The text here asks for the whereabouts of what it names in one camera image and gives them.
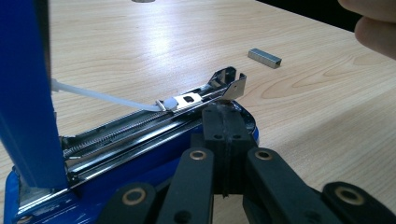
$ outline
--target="hand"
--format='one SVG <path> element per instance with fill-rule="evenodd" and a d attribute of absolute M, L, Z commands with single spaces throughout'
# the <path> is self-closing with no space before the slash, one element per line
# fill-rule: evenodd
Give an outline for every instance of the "hand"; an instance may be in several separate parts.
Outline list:
<path fill-rule="evenodd" d="M 363 17 L 355 36 L 364 46 L 396 60 L 396 0 L 338 0 Z"/>

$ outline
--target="stapler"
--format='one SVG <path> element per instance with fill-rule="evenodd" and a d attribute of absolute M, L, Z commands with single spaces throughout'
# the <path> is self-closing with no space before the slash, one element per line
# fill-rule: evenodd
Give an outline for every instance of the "stapler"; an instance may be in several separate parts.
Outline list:
<path fill-rule="evenodd" d="M 211 223 L 213 194 L 243 194 L 250 223 L 396 222 L 364 190 L 335 182 L 317 192 L 258 147 L 255 120 L 235 101 L 247 77 L 233 67 L 175 96 L 174 108 L 59 136 L 48 2 L 3 5 L 0 136 L 15 165 L 4 223 Z"/>

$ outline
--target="metal rivet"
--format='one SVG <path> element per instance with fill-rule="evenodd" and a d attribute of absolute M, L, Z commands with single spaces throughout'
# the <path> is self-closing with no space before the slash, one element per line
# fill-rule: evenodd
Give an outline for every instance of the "metal rivet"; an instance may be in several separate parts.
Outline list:
<path fill-rule="evenodd" d="M 346 187 L 337 187 L 335 189 L 335 195 L 345 203 L 353 205 L 364 204 L 364 198 L 356 190 Z"/>
<path fill-rule="evenodd" d="M 201 150 L 195 150 L 195 151 L 190 152 L 190 157 L 193 160 L 201 161 L 201 160 L 204 160 L 206 158 L 206 153 L 204 151 L 201 151 Z"/>
<path fill-rule="evenodd" d="M 20 220 L 17 221 L 17 224 L 26 223 L 26 222 L 30 221 L 30 219 L 32 219 L 32 216 L 21 217 Z"/>
<path fill-rule="evenodd" d="M 256 151 L 256 153 L 254 153 L 254 155 L 255 155 L 258 159 L 263 160 L 263 161 L 269 161 L 269 160 L 272 159 L 271 153 L 269 153 L 269 152 L 267 152 L 267 151 L 264 151 L 264 150 Z"/>
<path fill-rule="evenodd" d="M 133 193 L 139 194 L 139 197 L 131 200 L 128 198 L 128 196 L 130 196 Z M 136 204 L 143 202 L 145 200 L 145 198 L 146 198 L 146 192 L 142 188 L 135 188 L 135 189 L 130 189 L 130 190 L 126 191 L 122 195 L 122 202 L 126 205 L 136 205 Z"/>

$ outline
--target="staple strip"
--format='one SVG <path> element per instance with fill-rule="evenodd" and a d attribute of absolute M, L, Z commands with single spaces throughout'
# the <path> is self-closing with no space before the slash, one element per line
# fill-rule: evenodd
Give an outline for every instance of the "staple strip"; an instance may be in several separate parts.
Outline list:
<path fill-rule="evenodd" d="M 260 49 L 251 49 L 247 56 L 256 62 L 263 63 L 272 68 L 278 68 L 282 62 L 282 59 Z"/>

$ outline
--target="wooden table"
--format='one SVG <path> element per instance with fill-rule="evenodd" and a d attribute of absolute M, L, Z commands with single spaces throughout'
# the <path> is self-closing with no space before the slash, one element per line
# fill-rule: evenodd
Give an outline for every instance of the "wooden table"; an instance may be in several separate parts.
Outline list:
<path fill-rule="evenodd" d="M 352 33 L 253 0 L 51 3 L 59 81 L 154 104 L 234 66 L 247 75 L 237 101 L 256 119 L 261 147 L 315 189 L 346 181 L 396 213 L 396 62 Z M 249 59 L 253 48 L 281 66 Z M 133 111 L 65 92 L 52 98 L 62 135 Z M 0 153 L 3 206 L 12 162 Z M 214 223 L 244 222 L 241 197 L 216 197 Z"/>

